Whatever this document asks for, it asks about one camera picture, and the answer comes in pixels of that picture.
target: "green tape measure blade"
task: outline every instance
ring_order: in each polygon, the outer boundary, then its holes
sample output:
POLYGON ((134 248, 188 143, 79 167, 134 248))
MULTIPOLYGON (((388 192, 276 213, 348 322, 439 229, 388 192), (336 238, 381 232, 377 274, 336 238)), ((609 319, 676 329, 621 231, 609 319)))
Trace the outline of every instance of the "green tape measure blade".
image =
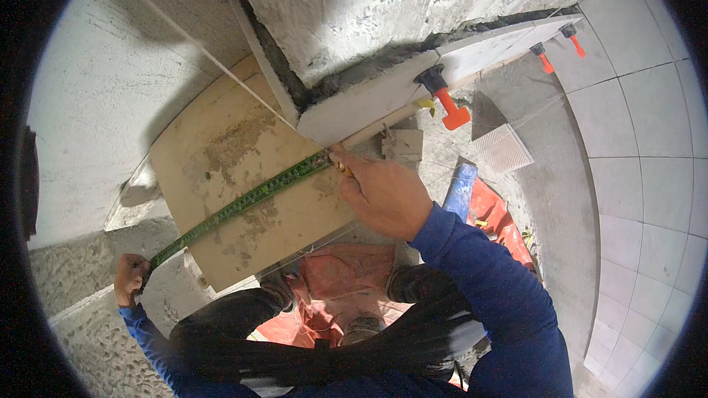
POLYGON ((163 264, 172 255, 176 254, 184 247, 199 240, 199 238, 214 230, 221 223, 239 215, 244 210, 247 210, 263 200, 270 199, 278 192, 292 186, 309 177, 310 175, 323 170, 330 166, 332 162, 329 160, 329 154, 326 150, 320 151, 317 154, 310 155, 302 162, 286 169, 272 179, 264 181, 252 190, 246 192, 238 199, 227 204, 216 213, 212 214, 206 220, 194 226, 186 234, 179 237, 177 240, 169 244, 165 249, 158 252, 157 255, 150 259, 150 272, 156 267, 163 264))

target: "white tile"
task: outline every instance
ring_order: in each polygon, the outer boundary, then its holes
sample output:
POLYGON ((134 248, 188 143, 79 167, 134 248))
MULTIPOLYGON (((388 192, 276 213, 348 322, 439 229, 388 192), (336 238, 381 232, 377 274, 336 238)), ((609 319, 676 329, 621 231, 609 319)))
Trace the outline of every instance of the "white tile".
POLYGON ((604 347, 594 338, 590 339, 590 345, 588 346, 588 355, 592 356, 602 367, 605 367, 607 360, 610 359, 612 355, 612 350, 604 347))
POLYGON ((654 16, 659 29, 668 44, 668 49, 674 60, 688 57, 688 51, 681 37, 679 26, 669 12, 663 0, 644 0, 649 6, 651 14, 654 16))
POLYGON ((688 121, 691 124, 693 156, 708 158, 708 118, 706 118, 706 99, 691 60, 676 63, 678 77, 681 80, 683 96, 686 98, 688 121))
POLYGON ((600 292, 629 306, 636 281, 636 271, 603 259, 600 262, 600 292))
POLYGON ((624 320, 622 335, 643 348, 649 342, 654 329, 656 329, 655 322, 630 309, 624 320))
POLYGON ((693 207, 688 230, 708 238, 708 159, 693 160, 693 207))
POLYGON ((583 363, 583 366, 587 367, 590 372, 593 373, 594 376, 600 377, 603 373, 603 369, 605 366, 602 364, 598 363, 597 360, 591 356, 585 357, 585 362, 583 363))
POLYGON ((703 275, 708 240, 689 235, 683 252, 681 269, 678 271, 676 287, 693 296, 703 275))
POLYGON ((605 369, 621 380, 632 369, 641 354, 641 347, 620 335, 610 359, 607 360, 605 369))
POLYGON ((671 296, 671 290, 671 286, 639 274, 636 276, 632 303, 629 306, 651 321, 659 322, 671 296))
POLYGON ((609 370, 604 369, 600 374, 600 381, 602 381, 610 390, 615 390, 615 387, 620 385, 620 379, 615 377, 609 370))
POLYGON ((580 8, 617 74, 672 60, 659 25, 644 0, 583 0, 580 8))
POLYGON ((688 232, 693 159, 642 157, 644 221, 688 232))
POLYGON ((673 286, 681 269, 688 234, 644 224, 639 273, 673 286))
POLYGON ((645 388, 646 380, 636 371, 630 370, 615 389, 615 393, 619 398, 636 398, 641 396, 645 388))
POLYGON ((632 114, 639 155, 692 157, 686 101, 672 63, 619 78, 632 114))
POLYGON ((590 168, 600 213, 642 221, 639 158, 591 158, 590 168))
POLYGON ((617 332, 622 330, 622 325, 624 324, 624 318, 627 316, 628 309, 629 308, 627 306, 614 301, 605 294, 601 293, 597 296, 597 319, 609 326, 610 329, 614 329, 617 332))
POLYGON ((692 296, 678 289, 674 289, 671 293, 671 297, 668 299, 668 305, 666 305, 664 314, 661 315, 659 324, 675 334, 680 334, 692 304, 692 296))
POLYGON ((662 326, 657 326, 646 345, 646 351, 649 352, 652 357, 663 362, 671 350, 674 341, 676 341, 675 333, 662 326))
POLYGON ((618 79, 568 94, 589 157, 638 155, 629 109, 618 79))
POLYGON ((641 248, 640 222, 600 214, 600 253, 603 259, 637 270, 641 248))
POLYGON ((566 92, 579 90, 616 76, 610 58, 607 57, 605 48, 590 24, 583 19, 574 25, 578 31, 576 39, 585 50, 585 57, 579 58, 573 42, 562 34, 543 44, 546 57, 553 64, 558 80, 561 81, 566 92))
POLYGON ((597 340, 597 342, 602 344, 605 348, 613 350, 619 337, 620 333, 618 331, 607 326, 598 319, 595 319, 595 325, 593 326, 594 340, 597 340))
POLYGON ((642 378, 651 380, 659 371, 659 367, 661 367, 661 362, 652 357, 651 354, 645 350, 642 352, 642 355, 639 356, 632 370, 637 371, 642 378))

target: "person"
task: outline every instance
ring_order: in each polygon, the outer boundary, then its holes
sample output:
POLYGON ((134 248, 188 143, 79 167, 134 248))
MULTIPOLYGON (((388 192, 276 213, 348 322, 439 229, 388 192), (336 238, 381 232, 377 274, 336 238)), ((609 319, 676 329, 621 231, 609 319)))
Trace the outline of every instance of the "person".
POLYGON ((123 254, 115 276, 119 313, 176 396, 573 396, 553 303, 527 268, 482 230, 432 202, 414 171, 339 147, 331 157, 353 173, 342 175, 340 191, 359 220, 420 252, 425 263, 397 268, 388 287, 392 300, 415 304, 376 335, 335 349, 246 340, 292 307, 292 293, 276 275, 261 279, 260 288, 204 306, 165 339, 135 304, 149 264, 123 254), (485 332, 491 350, 463 392, 447 383, 450 361, 485 332))

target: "concrete floor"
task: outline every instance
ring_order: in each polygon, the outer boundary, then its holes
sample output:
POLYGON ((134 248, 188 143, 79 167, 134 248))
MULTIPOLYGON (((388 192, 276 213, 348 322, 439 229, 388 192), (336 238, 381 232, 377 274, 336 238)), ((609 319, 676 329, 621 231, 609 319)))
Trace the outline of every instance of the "concrete floor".
MULTIPOLYGON (((472 126, 449 132, 440 116, 431 119, 427 111, 419 111, 400 127, 417 126, 425 131, 419 173, 431 197, 438 202, 445 198, 451 168, 462 155, 477 163, 480 176, 509 202, 518 226, 531 227, 546 288, 569 347, 575 384, 587 383, 582 363, 595 314, 599 244, 593 185, 575 119, 555 76, 543 73, 538 59, 531 55, 486 73, 457 95, 470 97, 474 92, 482 92, 501 110, 535 158, 534 164, 516 172, 492 174, 470 148, 472 126)), ((373 156, 378 147, 372 139, 360 152, 373 156)), ((110 283, 112 265, 120 252, 152 255, 176 234, 168 217, 157 217, 125 230, 31 251, 35 278, 47 314, 52 316, 50 325, 97 397, 171 396, 125 331, 115 312, 110 283), (51 270, 57 267, 65 269, 51 270)), ((333 242, 341 241, 383 243, 386 239, 357 227, 333 242)), ((156 271, 141 299, 164 334, 214 297, 213 292, 198 286, 184 261, 182 255, 175 256, 156 271)))

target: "fingers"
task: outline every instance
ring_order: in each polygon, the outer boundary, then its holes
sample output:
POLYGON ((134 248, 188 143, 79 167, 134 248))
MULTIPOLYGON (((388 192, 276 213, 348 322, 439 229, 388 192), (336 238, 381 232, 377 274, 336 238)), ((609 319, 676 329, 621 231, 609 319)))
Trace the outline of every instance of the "fingers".
POLYGON ((361 192, 361 186, 359 186, 359 182, 356 179, 342 176, 340 179, 339 190, 342 199, 349 202, 355 210, 360 206, 364 206, 368 202, 366 197, 364 197, 364 194, 361 192))
POLYGON ((330 150, 332 152, 329 154, 329 158, 332 159, 333 162, 340 162, 348 167, 355 176, 360 174, 363 168, 369 163, 368 160, 358 155, 349 154, 338 143, 332 145, 330 150))

